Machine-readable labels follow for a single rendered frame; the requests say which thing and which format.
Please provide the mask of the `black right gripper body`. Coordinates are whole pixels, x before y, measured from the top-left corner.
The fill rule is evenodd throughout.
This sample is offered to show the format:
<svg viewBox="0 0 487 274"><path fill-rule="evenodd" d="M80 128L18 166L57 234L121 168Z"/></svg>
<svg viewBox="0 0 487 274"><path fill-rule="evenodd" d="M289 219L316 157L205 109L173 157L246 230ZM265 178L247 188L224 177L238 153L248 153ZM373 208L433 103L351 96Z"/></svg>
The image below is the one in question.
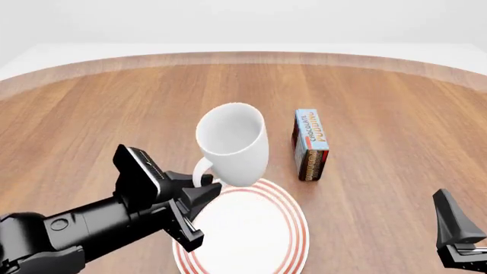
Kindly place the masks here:
<svg viewBox="0 0 487 274"><path fill-rule="evenodd" d="M438 237L437 253L446 269L487 272L487 248L477 250L475 244L486 239L480 237Z"/></svg>

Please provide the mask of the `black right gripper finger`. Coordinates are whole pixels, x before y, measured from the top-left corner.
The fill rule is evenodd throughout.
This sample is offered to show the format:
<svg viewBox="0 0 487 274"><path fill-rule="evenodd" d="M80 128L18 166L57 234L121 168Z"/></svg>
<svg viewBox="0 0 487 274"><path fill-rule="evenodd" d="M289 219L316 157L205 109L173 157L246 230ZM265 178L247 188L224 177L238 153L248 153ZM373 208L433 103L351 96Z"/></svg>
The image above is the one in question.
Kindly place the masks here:
<svg viewBox="0 0 487 274"><path fill-rule="evenodd" d="M432 197L437 218L437 248L477 244L487 238L487 234L464 214L449 191L439 189Z"/></svg>

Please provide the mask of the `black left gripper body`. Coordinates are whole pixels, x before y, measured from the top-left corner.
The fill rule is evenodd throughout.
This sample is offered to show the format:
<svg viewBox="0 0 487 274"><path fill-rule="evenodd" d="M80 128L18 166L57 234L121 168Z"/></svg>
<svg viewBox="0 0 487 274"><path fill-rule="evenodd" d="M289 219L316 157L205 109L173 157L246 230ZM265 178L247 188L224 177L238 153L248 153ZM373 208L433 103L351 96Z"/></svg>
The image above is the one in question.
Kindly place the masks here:
<svg viewBox="0 0 487 274"><path fill-rule="evenodd" d="M204 234L193 227L177 206L179 190L166 190L164 172L138 148L118 145L113 163L119 171L115 196L122 199L131 225L142 230L163 230L187 251L202 246Z"/></svg>

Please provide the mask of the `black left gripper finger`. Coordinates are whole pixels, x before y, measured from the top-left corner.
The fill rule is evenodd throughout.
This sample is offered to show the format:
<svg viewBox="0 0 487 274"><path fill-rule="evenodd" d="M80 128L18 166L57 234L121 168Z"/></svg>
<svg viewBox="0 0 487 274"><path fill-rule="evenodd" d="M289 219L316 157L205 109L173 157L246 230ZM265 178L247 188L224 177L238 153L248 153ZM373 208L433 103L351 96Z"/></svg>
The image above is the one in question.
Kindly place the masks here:
<svg viewBox="0 0 487 274"><path fill-rule="evenodd" d="M201 187L185 187L179 192L177 206L189 221L196 216L221 193L220 183L211 183Z"/></svg>
<svg viewBox="0 0 487 274"><path fill-rule="evenodd" d="M181 174L173 171L166 171L164 173L166 180L164 181L164 188L166 190L179 190L182 188L198 188L201 186L208 186L213 182L213 175L203 174L200 184L195 185L192 174Z"/></svg>

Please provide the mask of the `white mug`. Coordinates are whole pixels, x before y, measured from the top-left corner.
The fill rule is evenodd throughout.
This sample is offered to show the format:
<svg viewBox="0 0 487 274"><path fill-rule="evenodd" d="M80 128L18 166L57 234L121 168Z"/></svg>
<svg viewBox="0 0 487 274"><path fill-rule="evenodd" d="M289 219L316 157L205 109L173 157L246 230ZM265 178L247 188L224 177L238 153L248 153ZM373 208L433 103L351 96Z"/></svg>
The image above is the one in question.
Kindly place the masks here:
<svg viewBox="0 0 487 274"><path fill-rule="evenodd" d="M196 142L203 154L193 169L193 185L212 170L222 182L252 186L263 177L269 160L266 123L255 107L232 102L207 112L196 127Z"/></svg>

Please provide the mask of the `white plate with red rings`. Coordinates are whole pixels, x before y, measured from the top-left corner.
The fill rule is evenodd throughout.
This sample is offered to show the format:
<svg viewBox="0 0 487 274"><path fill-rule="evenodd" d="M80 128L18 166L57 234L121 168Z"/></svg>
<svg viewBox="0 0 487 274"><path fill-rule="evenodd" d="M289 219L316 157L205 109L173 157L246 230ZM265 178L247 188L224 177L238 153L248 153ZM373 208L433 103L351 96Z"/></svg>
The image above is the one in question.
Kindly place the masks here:
<svg viewBox="0 0 487 274"><path fill-rule="evenodd" d="M224 186L193 225L204 232L204 241L192 252L173 244L180 274L301 274L307 261L304 212L270 180Z"/></svg>

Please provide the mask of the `chocolate pudding box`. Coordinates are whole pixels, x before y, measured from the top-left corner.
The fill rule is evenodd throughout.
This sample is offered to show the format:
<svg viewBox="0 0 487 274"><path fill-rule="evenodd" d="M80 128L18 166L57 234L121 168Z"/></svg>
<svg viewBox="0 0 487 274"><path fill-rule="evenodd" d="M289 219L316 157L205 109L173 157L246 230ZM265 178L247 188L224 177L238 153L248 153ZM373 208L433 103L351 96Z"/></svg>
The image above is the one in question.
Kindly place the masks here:
<svg viewBox="0 0 487 274"><path fill-rule="evenodd" d="M329 143L316 109L297 109L294 112L291 141L298 179L318 181L329 154Z"/></svg>

